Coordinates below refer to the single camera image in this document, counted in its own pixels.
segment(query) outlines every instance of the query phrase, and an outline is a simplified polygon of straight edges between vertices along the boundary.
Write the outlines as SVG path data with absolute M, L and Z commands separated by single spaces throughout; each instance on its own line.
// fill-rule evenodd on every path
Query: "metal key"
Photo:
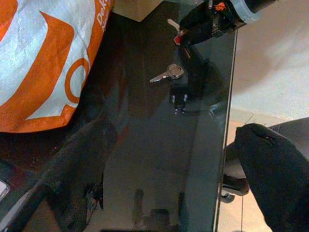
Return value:
M 159 76 L 156 76 L 155 78 L 151 79 L 150 82 L 158 82 L 163 80 L 164 78 L 170 77 L 173 80 L 176 80 L 178 78 L 181 77 L 181 75 L 183 75 L 184 70 L 182 69 L 182 67 L 180 67 L 177 64 L 171 64 L 168 67 L 168 70 L 162 74 L 160 74 Z

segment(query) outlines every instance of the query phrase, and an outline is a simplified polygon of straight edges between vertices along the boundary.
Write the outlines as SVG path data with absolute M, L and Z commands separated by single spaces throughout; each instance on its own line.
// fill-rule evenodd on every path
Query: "glass tabletop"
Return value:
M 70 124 L 0 133 L 0 231 L 45 201 L 62 231 L 216 231 L 236 35 L 184 48 L 167 23 L 201 2 L 163 1 L 142 22 L 111 14 Z M 170 64 L 180 78 L 150 82 Z

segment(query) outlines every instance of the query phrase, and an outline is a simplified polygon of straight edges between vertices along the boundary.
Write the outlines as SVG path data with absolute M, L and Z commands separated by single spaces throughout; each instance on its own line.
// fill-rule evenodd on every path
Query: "black cloth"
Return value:
M 234 146 L 268 226 L 274 232 L 309 231 L 309 163 L 295 145 L 249 124 L 237 129 Z

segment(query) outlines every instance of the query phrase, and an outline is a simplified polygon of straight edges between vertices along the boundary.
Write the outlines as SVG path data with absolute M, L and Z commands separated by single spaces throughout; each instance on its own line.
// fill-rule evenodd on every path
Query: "white wall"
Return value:
M 309 117 L 308 0 L 275 3 L 239 29 L 232 108 Z

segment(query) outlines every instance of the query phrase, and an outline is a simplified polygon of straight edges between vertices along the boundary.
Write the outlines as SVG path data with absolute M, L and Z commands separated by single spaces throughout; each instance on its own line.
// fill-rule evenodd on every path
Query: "orange and white bag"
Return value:
M 112 0 L 0 0 L 0 132 L 65 126 Z

